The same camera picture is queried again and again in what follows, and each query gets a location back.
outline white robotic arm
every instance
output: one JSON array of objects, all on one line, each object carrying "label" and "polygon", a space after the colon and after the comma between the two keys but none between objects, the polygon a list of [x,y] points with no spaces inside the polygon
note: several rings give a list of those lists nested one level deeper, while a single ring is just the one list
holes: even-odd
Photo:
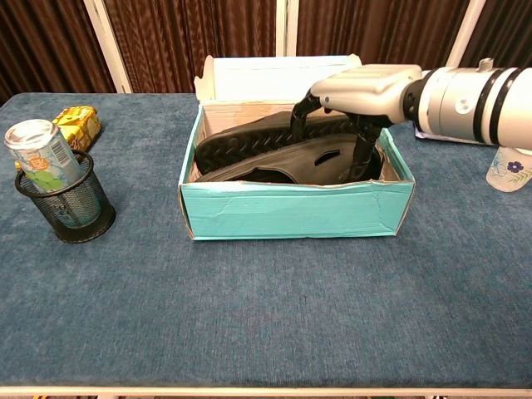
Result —
[{"label": "white robotic arm", "polygon": [[532,150],[532,68],[494,68],[490,58],[478,68],[438,68],[425,76],[416,65],[340,72],[316,82],[293,108],[294,135],[320,107],[363,122],[351,181],[365,170],[380,128],[403,121],[436,135]]}]

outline teal shoe box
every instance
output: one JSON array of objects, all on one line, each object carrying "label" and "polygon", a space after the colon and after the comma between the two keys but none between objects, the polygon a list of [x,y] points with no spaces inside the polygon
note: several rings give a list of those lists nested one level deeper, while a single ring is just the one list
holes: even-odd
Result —
[{"label": "teal shoe box", "polygon": [[[291,57],[281,60],[213,60],[208,57],[204,77],[195,81],[200,100],[199,112],[179,180],[181,213],[192,239],[296,239],[397,234],[411,203],[415,180],[386,129],[382,131],[377,146],[385,159],[380,180],[329,186],[195,182],[200,176],[194,163],[198,142],[228,127],[254,121],[276,111],[291,110],[314,81],[332,75],[338,68],[347,69],[353,67],[353,62],[359,62],[357,57],[354,60],[353,57],[293,57],[292,60]],[[298,91],[303,91],[303,94],[294,92],[284,94],[289,96],[287,98],[277,96],[268,101],[258,101],[246,95],[245,91],[253,87],[257,74],[273,73],[277,79],[285,76],[287,81],[293,81],[296,77],[302,79],[301,70],[305,73],[315,71],[305,76],[298,86]],[[244,94],[235,93],[238,88],[234,86],[224,94],[223,85],[231,76],[239,77]],[[278,92],[285,93],[284,87],[282,82],[278,83]],[[268,96],[262,95],[262,98],[272,98],[271,92]]]}]

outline mesh pencil holder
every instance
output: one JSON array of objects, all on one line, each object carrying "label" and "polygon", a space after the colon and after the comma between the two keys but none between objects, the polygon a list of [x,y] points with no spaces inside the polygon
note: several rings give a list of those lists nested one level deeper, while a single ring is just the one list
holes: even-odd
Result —
[{"label": "mesh pencil holder", "polygon": [[84,243],[104,234],[115,221],[116,213],[94,174],[91,156],[84,151],[73,152],[82,171],[75,183],[42,193],[21,170],[15,186],[39,208],[61,241]]}]

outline blue carpet surface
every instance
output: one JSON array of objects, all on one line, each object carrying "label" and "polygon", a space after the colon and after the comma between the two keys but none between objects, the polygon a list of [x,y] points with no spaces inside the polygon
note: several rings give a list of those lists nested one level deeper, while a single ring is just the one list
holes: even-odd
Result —
[{"label": "blue carpet surface", "polygon": [[532,185],[494,148],[391,128],[416,177],[397,237],[193,242],[177,181],[192,95],[23,94],[0,131],[93,105],[117,217],[56,239],[0,148],[0,386],[532,387]]}]

